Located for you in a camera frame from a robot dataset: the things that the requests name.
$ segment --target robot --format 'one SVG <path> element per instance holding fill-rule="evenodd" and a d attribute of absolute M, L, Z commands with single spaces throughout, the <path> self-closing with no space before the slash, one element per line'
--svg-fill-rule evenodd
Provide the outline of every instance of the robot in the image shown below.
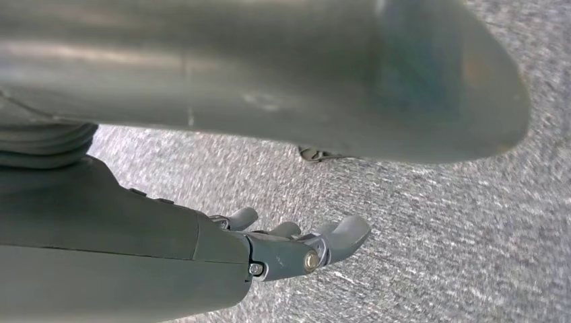
<path fill-rule="evenodd" d="M 429 164 L 509 151 L 530 109 L 514 60 L 456 0 L 0 0 L 0 322 L 228 308 L 370 234 L 358 215 L 248 231 L 253 209 L 150 199 L 87 155 L 99 124 Z"/>

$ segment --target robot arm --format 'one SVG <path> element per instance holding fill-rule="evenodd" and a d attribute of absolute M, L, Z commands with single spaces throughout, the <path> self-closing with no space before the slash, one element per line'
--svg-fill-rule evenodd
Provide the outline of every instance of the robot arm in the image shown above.
<path fill-rule="evenodd" d="M 245 208 L 213 216 L 119 186 L 84 157 L 0 169 L 2 322 L 162 322 L 234 306 L 253 281 L 307 275 L 351 256 L 360 217 L 302 235 L 244 231 Z"/>

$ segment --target metal screw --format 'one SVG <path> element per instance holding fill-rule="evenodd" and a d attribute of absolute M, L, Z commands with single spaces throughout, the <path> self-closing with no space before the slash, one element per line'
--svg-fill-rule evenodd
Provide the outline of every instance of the metal screw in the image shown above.
<path fill-rule="evenodd" d="M 317 251 L 311 250 L 305 255 L 304 268 L 308 273 L 313 273 L 319 265 L 319 255 Z"/>
<path fill-rule="evenodd" d="M 264 266 L 262 264 L 250 264 L 250 274 L 254 276 L 259 276 L 264 273 Z"/>

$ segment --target floor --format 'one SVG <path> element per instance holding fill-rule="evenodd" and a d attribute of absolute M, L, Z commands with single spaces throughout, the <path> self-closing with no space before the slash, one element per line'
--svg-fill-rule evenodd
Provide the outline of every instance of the floor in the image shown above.
<path fill-rule="evenodd" d="M 571 322 L 571 3 L 470 0 L 520 63 L 527 140 L 493 159 L 419 167 L 305 164 L 290 145 L 104 127 L 92 154 L 122 184 L 207 214 L 256 208 L 255 228 L 358 214 L 353 258 L 256 284 L 234 308 L 181 322 Z"/>

